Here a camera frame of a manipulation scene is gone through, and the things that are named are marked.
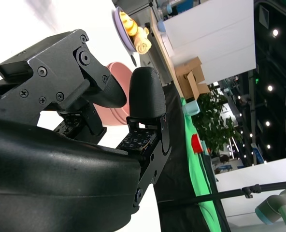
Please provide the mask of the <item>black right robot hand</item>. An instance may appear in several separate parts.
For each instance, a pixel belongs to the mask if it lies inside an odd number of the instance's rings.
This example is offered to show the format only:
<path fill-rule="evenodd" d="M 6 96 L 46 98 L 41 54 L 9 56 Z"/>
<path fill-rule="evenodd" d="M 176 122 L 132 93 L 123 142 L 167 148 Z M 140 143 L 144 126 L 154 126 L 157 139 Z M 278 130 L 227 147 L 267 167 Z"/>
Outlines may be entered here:
<path fill-rule="evenodd" d="M 0 232 L 114 232 L 171 153 L 157 71 L 125 94 L 77 29 L 0 64 Z"/>

